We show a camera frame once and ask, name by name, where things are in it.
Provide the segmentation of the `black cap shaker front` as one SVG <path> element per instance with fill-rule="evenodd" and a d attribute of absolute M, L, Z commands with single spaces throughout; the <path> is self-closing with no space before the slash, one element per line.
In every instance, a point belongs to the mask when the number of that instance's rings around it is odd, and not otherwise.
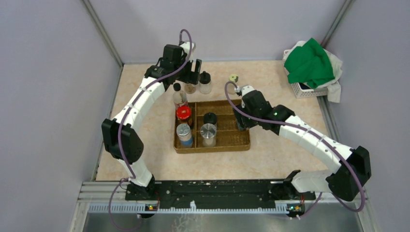
<path fill-rule="evenodd" d="M 215 127 L 217 127 L 217 124 L 218 124 L 217 115 L 213 112 L 208 112 L 208 113 L 204 114 L 203 123 L 204 124 L 212 124 Z"/>

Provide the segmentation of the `white plastic basket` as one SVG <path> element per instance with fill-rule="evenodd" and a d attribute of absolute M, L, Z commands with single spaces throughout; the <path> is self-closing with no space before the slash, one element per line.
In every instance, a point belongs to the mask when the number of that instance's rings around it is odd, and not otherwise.
<path fill-rule="evenodd" d="M 328 93 L 327 88 L 312 89 L 303 83 L 292 83 L 290 85 L 297 99 L 326 96 Z"/>

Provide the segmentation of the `yellow lid small bottle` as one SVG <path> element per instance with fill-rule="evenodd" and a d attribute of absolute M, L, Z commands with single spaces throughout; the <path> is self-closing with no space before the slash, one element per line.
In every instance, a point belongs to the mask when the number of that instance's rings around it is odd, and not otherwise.
<path fill-rule="evenodd" d="M 229 82 L 233 82 L 234 85 L 233 85 L 233 84 L 229 84 L 229 85 L 227 86 L 227 92 L 228 92 L 228 94 L 230 94 L 230 95 L 235 95 L 235 94 L 236 94 L 236 87 L 237 87 L 237 82 L 238 82 L 238 80 L 239 80 L 239 76 L 238 76 L 237 74 L 231 74 L 231 75 L 229 76 Z"/>

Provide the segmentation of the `red lid sauce jar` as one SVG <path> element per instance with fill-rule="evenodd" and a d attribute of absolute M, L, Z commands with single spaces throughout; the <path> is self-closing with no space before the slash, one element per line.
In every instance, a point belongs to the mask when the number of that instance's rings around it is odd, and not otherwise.
<path fill-rule="evenodd" d="M 191 129 L 193 127 L 192 111 L 187 105 L 183 105 L 177 108 L 176 117 L 180 123 L 187 124 Z"/>

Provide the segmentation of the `small black cap bottle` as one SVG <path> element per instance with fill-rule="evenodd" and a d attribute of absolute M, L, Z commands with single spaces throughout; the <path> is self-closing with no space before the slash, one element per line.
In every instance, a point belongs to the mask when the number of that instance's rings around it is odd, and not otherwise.
<path fill-rule="evenodd" d="M 193 84 L 184 84 L 184 91 L 187 94 L 193 94 L 196 91 L 196 86 Z"/>

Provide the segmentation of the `tall glass sauce bottle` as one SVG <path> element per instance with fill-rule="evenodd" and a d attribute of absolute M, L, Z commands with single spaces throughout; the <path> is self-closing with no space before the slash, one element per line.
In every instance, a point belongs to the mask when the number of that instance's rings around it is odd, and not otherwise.
<path fill-rule="evenodd" d="M 188 99 L 186 93 L 181 89 L 180 83 L 173 84 L 173 102 L 177 110 L 181 106 L 188 106 Z"/>

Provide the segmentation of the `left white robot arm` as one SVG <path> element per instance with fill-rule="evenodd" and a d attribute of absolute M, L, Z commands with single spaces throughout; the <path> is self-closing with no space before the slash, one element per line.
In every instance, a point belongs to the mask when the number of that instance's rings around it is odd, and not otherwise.
<path fill-rule="evenodd" d="M 194 60 L 194 42 L 167 44 L 156 65 L 150 66 L 142 82 L 124 108 L 102 123 L 105 150 L 126 169 L 128 181 L 137 186 L 137 194 L 144 200 L 155 194 L 155 179 L 141 155 L 144 144 L 137 135 L 145 116 L 155 101 L 175 82 L 195 85 L 199 82 L 202 61 Z"/>

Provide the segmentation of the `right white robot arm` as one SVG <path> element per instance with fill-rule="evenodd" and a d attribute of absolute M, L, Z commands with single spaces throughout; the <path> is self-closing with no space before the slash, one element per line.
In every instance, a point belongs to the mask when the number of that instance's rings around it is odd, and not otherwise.
<path fill-rule="evenodd" d="M 305 123 L 294 111 L 271 106 L 262 92 L 245 86 L 237 93 L 241 103 L 234 108 L 239 130 L 255 126 L 293 141 L 319 159 L 327 168 L 321 171 L 298 171 L 283 186 L 289 199 L 303 192 L 328 192 L 351 202 L 371 177 L 369 151 L 362 146 L 353 149 L 329 138 Z"/>

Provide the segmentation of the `clear jar silver lid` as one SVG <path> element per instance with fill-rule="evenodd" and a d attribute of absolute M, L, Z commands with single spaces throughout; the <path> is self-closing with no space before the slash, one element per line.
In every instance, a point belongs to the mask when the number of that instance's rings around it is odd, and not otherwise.
<path fill-rule="evenodd" d="M 216 145 L 217 127 L 214 124 L 206 123 L 202 125 L 200 135 L 204 147 L 214 147 Z"/>

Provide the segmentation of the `woven bamboo divided tray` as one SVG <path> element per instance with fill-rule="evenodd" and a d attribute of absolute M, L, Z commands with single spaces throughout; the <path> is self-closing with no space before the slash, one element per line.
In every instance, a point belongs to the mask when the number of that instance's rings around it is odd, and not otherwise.
<path fill-rule="evenodd" d="M 236 152 L 250 149 L 249 131 L 238 129 L 233 108 L 227 100 L 190 102 L 189 107 L 192 111 L 193 145 L 192 147 L 184 147 L 175 132 L 173 145 L 176 153 Z M 203 118 L 206 113 L 214 113 L 217 116 L 216 145 L 214 147 L 205 147 L 203 137 L 200 135 L 200 127 L 204 124 Z"/>

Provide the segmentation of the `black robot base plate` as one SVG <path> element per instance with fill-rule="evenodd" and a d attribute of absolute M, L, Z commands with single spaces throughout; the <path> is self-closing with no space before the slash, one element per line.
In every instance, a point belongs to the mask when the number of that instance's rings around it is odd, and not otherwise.
<path fill-rule="evenodd" d="M 125 200 L 155 201 L 160 209 L 273 209 L 281 200 L 315 200 L 313 192 L 298 192 L 284 179 L 162 180 L 147 187 L 128 184 Z"/>

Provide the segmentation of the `silver lid jar blue label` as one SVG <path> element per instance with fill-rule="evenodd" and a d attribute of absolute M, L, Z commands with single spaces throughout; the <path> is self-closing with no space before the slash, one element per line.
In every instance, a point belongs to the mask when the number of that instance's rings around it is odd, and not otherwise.
<path fill-rule="evenodd" d="M 191 148 L 193 145 L 193 137 L 191 128 L 186 123 L 181 123 L 176 128 L 176 134 L 183 147 Z"/>

